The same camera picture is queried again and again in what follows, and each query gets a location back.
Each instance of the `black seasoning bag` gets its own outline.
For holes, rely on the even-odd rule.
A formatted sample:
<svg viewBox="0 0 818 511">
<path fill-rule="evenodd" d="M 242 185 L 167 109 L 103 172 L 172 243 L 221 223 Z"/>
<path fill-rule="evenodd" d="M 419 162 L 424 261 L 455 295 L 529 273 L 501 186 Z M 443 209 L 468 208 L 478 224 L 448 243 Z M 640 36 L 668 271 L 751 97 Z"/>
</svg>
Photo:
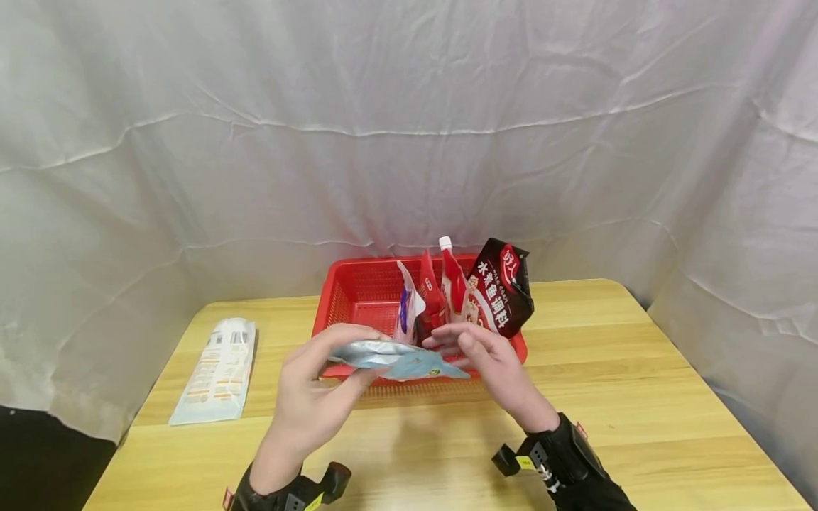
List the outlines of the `black seasoning bag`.
<svg viewBox="0 0 818 511">
<path fill-rule="evenodd" d="M 534 313 L 528 288 L 528 252 L 489 238 L 469 274 L 468 320 L 505 338 Z"/>
</svg>

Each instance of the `snack bag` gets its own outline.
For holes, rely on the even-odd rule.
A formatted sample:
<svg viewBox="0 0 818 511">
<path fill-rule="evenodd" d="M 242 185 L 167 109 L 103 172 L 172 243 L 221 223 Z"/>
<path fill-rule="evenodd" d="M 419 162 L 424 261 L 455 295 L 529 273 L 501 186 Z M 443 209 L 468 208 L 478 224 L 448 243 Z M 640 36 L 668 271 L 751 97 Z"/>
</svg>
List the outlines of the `snack bag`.
<svg viewBox="0 0 818 511">
<path fill-rule="evenodd" d="M 452 252 L 451 238 L 444 236 L 440 239 L 440 251 L 443 253 L 443 276 L 440 279 L 440 289 L 446 299 L 447 322 L 464 321 L 467 317 L 469 288 L 463 276 L 463 269 Z"/>
<path fill-rule="evenodd" d="M 429 249 L 426 249 L 420 258 L 420 283 L 417 290 L 426 303 L 426 309 L 417 317 L 415 325 L 417 342 L 420 343 L 432 334 L 432 330 L 447 323 L 446 297 L 443 296 L 434 276 Z"/>
<path fill-rule="evenodd" d="M 254 322 L 240 317 L 219 321 L 168 424 L 240 419 L 254 348 Z"/>
<path fill-rule="evenodd" d="M 443 361 L 439 353 L 390 341 L 353 341 L 332 350 L 328 360 L 359 369 L 387 365 L 391 369 L 384 378 L 397 381 L 437 376 L 471 378 L 469 373 Z"/>
<path fill-rule="evenodd" d="M 475 307 L 468 307 L 468 320 L 505 338 L 519 332 L 534 313 L 526 256 L 505 241 L 488 239 L 469 273 L 469 300 Z"/>
<path fill-rule="evenodd" d="M 398 317 L 395 318 L 395 330 L 392 338 L 396 343 L 414 344 L 415 319 L 426 309 L 423 298 L 415 290 L 415 283 L 403 262 L 398 261 L 398 268 L 403 274 L 403 291 L 398 304 Z"/>
</svg>

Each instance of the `red tag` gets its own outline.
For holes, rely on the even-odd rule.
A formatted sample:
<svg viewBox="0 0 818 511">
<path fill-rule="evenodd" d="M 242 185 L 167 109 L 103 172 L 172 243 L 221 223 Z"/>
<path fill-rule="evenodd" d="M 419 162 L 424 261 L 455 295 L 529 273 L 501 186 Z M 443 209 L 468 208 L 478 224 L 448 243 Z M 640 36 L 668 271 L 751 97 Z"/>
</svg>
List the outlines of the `red tag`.
<svg viewBox="0 0 818 511">
<path fill-rule="evenodd" d="M 511 287 L 511 283 L 515 282 L 515 278 L 517 277 L 517 270 L 519 269 L 519 258 L 517 254 L 514 253 L 514 248 L 507 244 L 503 247 L 503 250 L 500 251 L 500 260 L 502 261 L 502 271 L 500 272 L 500 278 L 503 281 L 503 285 L 509 291 L 514 291 L 514 288 Z"/>
<path fill-rule="evenodd" d="M 230 506 L 233 505 L 233 492 L 230 491 L 230 488 L 224 489 L 224 498 L 222 499 L 222 507 L 224 511 L 230 511 Z"/>
<path fill-rule="evenodd" d="M 583 428 L 582 424 L 579 422 L 577 422 L 577 430 L 579 431 L 579 434 L 582 435 L 582 438 L 585 438 L 586 440 L 588 439 L 588 433 L 585 432 L 585 428 Z"/>
</svg>

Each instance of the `hand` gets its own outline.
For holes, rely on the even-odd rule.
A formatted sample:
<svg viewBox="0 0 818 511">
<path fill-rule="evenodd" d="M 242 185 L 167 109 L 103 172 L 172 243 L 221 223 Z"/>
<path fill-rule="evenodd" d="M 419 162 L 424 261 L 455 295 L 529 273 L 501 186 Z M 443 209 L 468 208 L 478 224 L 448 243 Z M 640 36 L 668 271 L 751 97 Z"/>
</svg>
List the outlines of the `hand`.
<svg viewBox="0 0 818 511">
<path fill-rule="evenodd" d="M 432 331 L 423 347 L 441 347 L 444 357 L 465 355 L 453 365 L 473 366 L 483 377 L 488 393 L 527 433 L 554 431 L 560 416 L 534 387 L 508 339 L 474 323 L 450 323 Z"/>
<path fill-rule="evenodd" d="M 250 486 L 256 493 L 268 495 L 290 484 L 304 460 L 340 431 L 357 399 L 388 370 L 357 370 L 335 388 L 318 380 L 334 348 L 366 339 L 388 341 L 389 337 L 367 326 L 339 323 L 284 360 L 276 412 L 250 470 Z"/>
</svg>

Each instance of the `yellow label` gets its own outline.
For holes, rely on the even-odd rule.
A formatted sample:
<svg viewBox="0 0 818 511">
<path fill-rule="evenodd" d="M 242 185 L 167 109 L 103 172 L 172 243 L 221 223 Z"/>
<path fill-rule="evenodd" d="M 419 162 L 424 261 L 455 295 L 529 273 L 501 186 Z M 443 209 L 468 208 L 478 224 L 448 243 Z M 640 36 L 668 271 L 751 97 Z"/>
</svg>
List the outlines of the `yellow label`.
<svg viewBox="0 0 818 511">
<path fill-rule="evenodd" d="M 528 456 L 517 456 L 517 463 L 522 470 L 537 470 Z"/>
<path fill-rule="evenodd" d="M 321 505 L 321 498 L 323 496 L 324 496 L 323 493 L 319 494 L 318 497 L 316 497 L 315 500 L 309 506 L 304 508 L 304 511 L 315 511 L 316 509 L 318 509 L 318 506 Z"/>
</svg>

